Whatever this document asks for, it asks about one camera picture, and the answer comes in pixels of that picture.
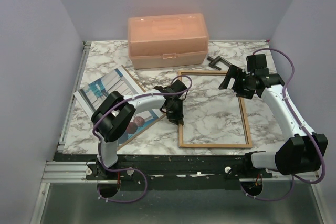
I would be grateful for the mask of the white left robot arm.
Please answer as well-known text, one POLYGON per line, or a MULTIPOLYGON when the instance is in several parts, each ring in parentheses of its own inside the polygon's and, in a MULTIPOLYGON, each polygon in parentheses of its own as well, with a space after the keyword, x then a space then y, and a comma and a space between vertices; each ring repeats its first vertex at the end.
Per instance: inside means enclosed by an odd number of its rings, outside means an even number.
POLYGON ((99 139, 98 173, 104 179, 116 175, 115 163, 118 161, 118 140, 126 132, 134 115, 149 111, 162 110, 169 122, 183 124, 183 99, 181 96, 189 91, 181 80, 171 85, 136 95, 121 95, 113 91, 91 116, 93 134, 99 139))

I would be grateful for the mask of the blue wooden picture frame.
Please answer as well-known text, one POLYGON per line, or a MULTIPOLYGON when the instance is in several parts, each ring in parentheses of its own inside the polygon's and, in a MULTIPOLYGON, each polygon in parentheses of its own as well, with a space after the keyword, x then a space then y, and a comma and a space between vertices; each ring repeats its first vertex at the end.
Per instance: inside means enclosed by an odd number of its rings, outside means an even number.
POLYGON ((219 89, 226 71, 180 70, 192 87, 183 102, 184 123, 179 126, 180 148, 252 148, 244 99, 219 89))

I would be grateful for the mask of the photo print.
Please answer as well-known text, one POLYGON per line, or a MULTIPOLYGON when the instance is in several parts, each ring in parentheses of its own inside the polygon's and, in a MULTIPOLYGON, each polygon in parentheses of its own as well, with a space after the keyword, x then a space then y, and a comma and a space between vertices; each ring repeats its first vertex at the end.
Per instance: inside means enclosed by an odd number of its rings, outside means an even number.
MULTIPOLYGON (((119 66, 75 92, 75 97, 88 117, 91 118, 97 108, 113 91, 118 91, 123 96, 145 92, 127 69, 124 66, 119 66)), ((135 114, 127 130, 118 139, 118 148, 121 149, 162 118, 163 113, 158 109, 135 114)))

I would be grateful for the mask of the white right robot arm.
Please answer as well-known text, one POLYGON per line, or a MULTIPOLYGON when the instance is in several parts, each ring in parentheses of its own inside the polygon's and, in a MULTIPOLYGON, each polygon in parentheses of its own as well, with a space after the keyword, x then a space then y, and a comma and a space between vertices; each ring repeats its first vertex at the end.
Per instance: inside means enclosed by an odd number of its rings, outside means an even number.
POLYGON ((325 169, 323 155, 328 140, 324 134, 317 134, 305 124, 292 103, 285 88, 285 82, 277 73, 270 74, 267 68, 246 73, 232 65, 219 89, 227 89, 234 79, 232 89, 238 97, 252 99, 256 94, 268 105, 283 137, 284 145, 276 152, 250 152, 241 165, 242 173, 249 178, 259 174, 260 169, 278 171, 283 175, 314 172, 325 169))

